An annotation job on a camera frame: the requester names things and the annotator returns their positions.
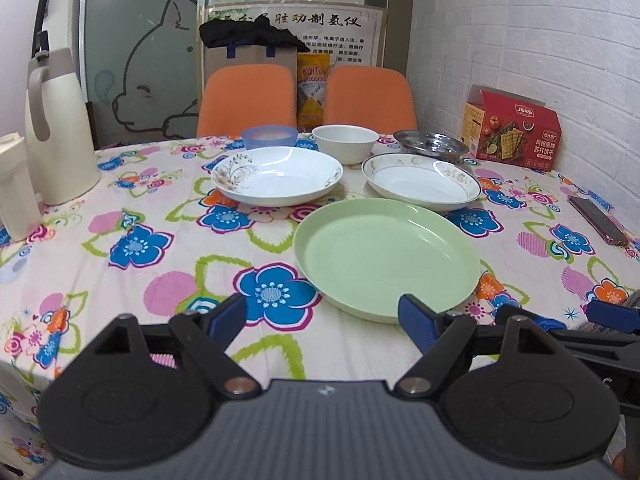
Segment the light green plastic plate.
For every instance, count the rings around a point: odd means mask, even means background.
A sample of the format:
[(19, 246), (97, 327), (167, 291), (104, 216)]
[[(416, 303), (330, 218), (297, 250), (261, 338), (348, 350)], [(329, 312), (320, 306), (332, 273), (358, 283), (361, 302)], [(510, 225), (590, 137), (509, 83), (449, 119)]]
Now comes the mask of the light green plastic plate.
[(457, 307), (482, 274), (473, 243), (446, 218), (382, 198), (315, 210), (299, 223), (293, 250), (326, 301), (379, 323), (398, 322), (398, 301), (407, 294), (437, 313)]

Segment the white gold-rimmed deep plate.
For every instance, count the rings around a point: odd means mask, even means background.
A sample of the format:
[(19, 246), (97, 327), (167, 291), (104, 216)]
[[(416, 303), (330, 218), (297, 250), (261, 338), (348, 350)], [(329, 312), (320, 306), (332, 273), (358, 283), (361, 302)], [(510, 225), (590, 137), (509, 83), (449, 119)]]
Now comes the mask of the white gold-rimmed deep plate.
[(441, 214), (469, 206), (482, 192), (472, 174), (450, 162), (421, 155), (372, 155), (361, 164), (361, 172), (381, 196)]

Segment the white floral deep plate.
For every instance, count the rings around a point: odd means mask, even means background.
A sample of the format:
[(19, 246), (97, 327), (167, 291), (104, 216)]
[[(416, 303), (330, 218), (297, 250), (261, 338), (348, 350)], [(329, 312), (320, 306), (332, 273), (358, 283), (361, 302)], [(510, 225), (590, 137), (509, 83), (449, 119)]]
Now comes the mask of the white floral deep plate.
[(334, 157), (292, 146), (242, 151), (225, 158), (210, 172), (217, 190), (241, 204), (289, 207), (331, 192), (343, 177)]

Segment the stainless steel bowl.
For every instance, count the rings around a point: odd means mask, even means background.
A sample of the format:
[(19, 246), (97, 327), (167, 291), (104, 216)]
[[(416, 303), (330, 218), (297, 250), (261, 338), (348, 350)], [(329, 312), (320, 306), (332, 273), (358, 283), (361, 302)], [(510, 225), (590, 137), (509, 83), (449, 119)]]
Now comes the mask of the stainless steel bowl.
[(439, 132), (399, 130), (393, 134), (395, 141), (406, 151), (457, 164), (469, 154), (469, 148), (461, 141)]

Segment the translucent blue plastic bowl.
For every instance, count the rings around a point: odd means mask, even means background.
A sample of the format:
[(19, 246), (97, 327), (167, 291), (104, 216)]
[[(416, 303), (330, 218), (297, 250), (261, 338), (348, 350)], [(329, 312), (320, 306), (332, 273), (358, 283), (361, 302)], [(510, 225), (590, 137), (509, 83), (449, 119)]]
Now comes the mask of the translucent blue plastic bowl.
[(270, 146), (294, 146), (298, 138), (296, 128), (279, 125), (262, 125), (244, 130), (241, 139), (244, 148), (270, 148)]

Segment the white ceramic bowl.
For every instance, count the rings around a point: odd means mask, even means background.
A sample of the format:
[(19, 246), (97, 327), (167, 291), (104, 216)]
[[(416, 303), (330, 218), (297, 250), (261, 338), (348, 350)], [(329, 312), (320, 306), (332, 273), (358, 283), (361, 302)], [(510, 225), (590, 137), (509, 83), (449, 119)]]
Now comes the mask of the white ceramic bowl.
[(356, 165), (367, 159), (378, 134), (368, 128), (353, 125), (324, 125), (312, 130), (318, 149), (343, 165)]

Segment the dark flat packet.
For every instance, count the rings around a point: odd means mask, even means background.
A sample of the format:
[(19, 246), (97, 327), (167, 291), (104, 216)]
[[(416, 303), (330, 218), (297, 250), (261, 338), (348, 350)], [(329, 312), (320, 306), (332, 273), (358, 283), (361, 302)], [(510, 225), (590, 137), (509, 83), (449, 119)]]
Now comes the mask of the dark flat packet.
[(606, 244), (618, 247), (628, 245), (628, 238), (623, 231), (591, 200), (572, 196), (568, 203), (596, 230)]

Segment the red cracker box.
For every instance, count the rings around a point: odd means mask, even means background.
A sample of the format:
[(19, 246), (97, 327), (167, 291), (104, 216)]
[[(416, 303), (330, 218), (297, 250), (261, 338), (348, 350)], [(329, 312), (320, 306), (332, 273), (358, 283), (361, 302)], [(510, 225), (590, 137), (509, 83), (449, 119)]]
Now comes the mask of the red cracker box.
[(460, 139), (477, 159), (551, 171), (561, 144), (558, 115), (525, 96), (473, 84)]

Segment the left orange chair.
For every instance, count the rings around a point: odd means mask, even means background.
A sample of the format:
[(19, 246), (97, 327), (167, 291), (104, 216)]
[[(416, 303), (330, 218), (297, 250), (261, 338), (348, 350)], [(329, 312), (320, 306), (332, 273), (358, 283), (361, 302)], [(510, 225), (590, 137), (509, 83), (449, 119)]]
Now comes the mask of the left orange chair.
[(280, 65), (227, 66), (211, 74), (198, 112), (196, 136), (228, 136), (258, 126), (296, 127), (296, 85)]

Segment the orange chair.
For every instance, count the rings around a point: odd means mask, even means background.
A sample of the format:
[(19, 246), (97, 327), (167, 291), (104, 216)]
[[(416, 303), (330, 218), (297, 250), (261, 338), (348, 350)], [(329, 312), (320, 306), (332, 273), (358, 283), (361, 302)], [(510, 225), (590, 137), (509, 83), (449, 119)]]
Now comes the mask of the orange chair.
[(296, 127), (296, 85), (280, 65), (227, 66), (211, 74), (198, 112), (196, 136), (228, 136), (258, 126)]
[(364, 127), (382, 136), (418, 128), (407, 79), (397, 70), (356, 65), (329, 73), (323, 123)]

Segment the small cream water bottle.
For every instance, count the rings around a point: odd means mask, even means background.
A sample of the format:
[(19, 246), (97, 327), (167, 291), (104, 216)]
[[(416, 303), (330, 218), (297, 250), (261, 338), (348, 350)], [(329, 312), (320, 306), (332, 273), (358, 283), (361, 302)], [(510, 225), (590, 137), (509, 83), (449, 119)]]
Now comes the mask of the small cream water bottle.
[(26, 240), (41, 222), (32, 180), (27, 166), (25, 139), (18, 133), (1, 137), (0, 145), (1, 223), (14, 242)]

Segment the right orange chair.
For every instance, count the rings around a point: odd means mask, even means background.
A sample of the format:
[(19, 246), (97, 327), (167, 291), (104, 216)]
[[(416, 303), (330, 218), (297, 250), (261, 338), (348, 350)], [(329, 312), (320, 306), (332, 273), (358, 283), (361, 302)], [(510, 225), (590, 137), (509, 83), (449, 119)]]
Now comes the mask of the right orange chair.
[(397, 70), (356, 65), (329, 73), (323, 123), (364, 127), (382, 136), (418, 128), (407, 79)]

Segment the cream thermos jug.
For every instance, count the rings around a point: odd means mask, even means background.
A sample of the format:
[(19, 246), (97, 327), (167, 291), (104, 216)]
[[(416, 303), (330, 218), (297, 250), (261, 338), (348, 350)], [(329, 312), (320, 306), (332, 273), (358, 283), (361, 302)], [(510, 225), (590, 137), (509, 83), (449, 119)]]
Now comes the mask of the cream thermos jug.
[(98, 184), (89, 116), (69, 48), (42, 50), (29, 61), (25, 127), (29, 169), (43, 203), (76, 200)]

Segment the yellow snack bag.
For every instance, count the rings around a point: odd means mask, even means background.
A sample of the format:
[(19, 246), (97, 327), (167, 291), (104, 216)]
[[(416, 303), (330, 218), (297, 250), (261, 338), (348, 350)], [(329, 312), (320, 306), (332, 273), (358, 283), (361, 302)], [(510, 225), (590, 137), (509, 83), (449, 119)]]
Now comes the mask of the yellow snack bag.
[(326, 78), (331, 67), (327, 53), (299, 53), (297, 55), (297, 127), (311, 131), (323, 124), (323, 103)]

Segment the white poster with chinese text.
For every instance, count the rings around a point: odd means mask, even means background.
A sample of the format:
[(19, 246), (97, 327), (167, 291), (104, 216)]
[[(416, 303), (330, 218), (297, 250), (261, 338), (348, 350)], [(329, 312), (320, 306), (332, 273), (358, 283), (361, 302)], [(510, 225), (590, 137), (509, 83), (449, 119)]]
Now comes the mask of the white poster with chinese text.
[(326, 53), (333, 65), (380, 66), (387, 11), (348, 3), (239, 3), (210, 6), (213, 18), (252, 22), (264, 16), (270, 24), (292, 32), (311, 52)]

